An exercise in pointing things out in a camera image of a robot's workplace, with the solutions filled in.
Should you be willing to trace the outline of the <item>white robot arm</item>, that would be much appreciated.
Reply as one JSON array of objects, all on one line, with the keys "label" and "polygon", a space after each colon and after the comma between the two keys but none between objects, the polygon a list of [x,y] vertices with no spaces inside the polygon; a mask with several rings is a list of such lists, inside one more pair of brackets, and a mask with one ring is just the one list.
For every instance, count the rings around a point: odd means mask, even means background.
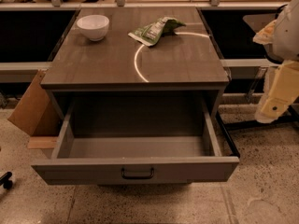
[{"label": "white robot arm", "polygon": [[299,97],[299,0],[291,0],[253,41],[271,45],[272,53],[282,60],[255,113],[258,122],[271,123]]}]

